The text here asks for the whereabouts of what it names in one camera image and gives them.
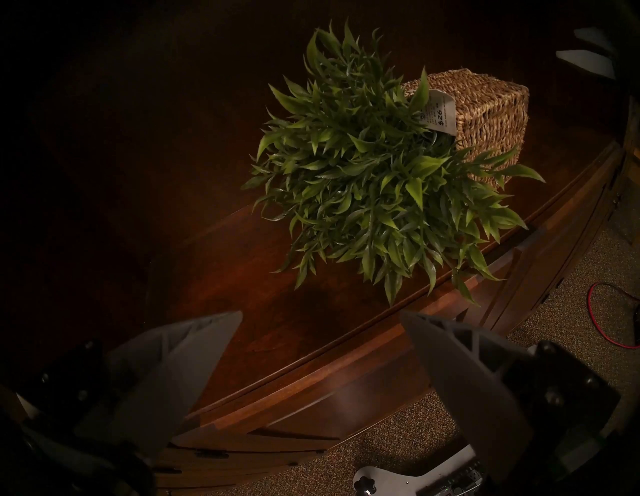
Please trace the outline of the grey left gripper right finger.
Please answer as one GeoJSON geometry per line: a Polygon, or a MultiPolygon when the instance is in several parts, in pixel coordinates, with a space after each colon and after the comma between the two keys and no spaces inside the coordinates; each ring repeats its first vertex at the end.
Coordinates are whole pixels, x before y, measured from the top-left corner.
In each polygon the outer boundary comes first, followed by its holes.
{"type": "Polygon", "coordinates": [[[492,331],[420,312],[400,321],[431,385],[495,483],[505,483],[534,431],[504,382],[534,356],[492,331]]]}

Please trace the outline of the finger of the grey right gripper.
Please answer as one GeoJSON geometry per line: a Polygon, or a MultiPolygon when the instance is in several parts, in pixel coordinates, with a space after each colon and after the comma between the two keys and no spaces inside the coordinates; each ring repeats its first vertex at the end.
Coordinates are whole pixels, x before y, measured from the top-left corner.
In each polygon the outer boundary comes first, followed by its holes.
{"type": "Polygon", "coordinates": [[[615,46],[607,38],[607,35],[597,27],[583,27],[573,30],[573,34],[579,40],[600,47],[608,53],[616,53],[615,46]]]}
{"type": "Polygon", "coordinates": [[[616,80],[613,60],[590,50],[557,50],[556,57],[591,74],[616,80]]]}

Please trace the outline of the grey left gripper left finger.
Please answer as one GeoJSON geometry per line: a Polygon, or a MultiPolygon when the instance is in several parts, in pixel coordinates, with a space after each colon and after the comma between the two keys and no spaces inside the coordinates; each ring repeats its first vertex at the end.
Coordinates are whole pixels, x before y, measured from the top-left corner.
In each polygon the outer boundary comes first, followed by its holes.
{"type": "Polygon", "coordinates": [[[149,329],[105,357],[106,387],[75,435],[156,458],[202,395],[243,320],[225,312],[149,329]]]}

